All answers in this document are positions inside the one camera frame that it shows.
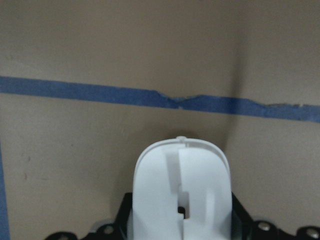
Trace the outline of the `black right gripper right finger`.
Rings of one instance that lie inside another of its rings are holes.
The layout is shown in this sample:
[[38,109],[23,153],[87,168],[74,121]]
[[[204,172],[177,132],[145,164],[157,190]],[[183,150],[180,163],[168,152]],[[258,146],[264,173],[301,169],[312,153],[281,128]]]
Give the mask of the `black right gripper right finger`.
[[253,222],[252,217],[232,192],[231,239],[250,240]]

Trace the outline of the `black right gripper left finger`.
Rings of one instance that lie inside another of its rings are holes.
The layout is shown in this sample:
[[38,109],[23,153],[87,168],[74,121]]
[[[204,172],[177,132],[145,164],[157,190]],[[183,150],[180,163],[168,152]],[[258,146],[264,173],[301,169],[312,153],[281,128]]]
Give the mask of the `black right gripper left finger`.
[[117,215],[112,223],[111,240],[133,239],[133,193],[124,194]]

